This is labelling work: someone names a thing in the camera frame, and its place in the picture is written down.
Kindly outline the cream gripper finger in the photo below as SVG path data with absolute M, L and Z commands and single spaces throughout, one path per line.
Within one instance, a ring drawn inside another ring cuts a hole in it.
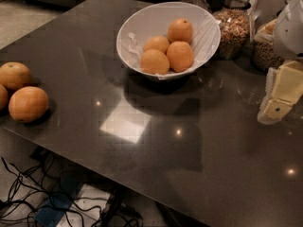
M 272 125 L 287 115 L 303 96 L 303 63 L 286 61 L 277 69 L 270 68 L 265 93 L 259 107 L 258 122 Z

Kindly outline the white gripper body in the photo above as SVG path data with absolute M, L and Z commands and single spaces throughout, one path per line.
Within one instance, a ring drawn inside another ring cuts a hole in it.
M 276 19 L 274 51 L 286 60 L 303 60 L 303 0 L 291 0 Z

